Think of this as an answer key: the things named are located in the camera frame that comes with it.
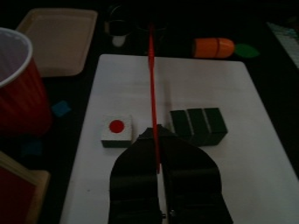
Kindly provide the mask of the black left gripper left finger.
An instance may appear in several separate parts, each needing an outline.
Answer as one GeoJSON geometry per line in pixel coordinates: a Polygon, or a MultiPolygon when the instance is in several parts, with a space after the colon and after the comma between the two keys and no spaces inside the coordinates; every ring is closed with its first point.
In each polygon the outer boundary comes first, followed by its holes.
{"type": "Polygon", "coordinates": [[[148,128],[116,158],[110,175],[107,224],[162,224],[154,131],[148,128]]]}

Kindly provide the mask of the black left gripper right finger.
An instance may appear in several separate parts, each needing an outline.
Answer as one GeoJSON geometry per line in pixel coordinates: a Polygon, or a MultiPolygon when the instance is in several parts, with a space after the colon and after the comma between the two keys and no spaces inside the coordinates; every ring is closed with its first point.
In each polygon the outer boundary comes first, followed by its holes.
{"type": "Polygon", "coordinates": [[[234,224],[208,154],[158,126],[170,224],[234,224]]]}

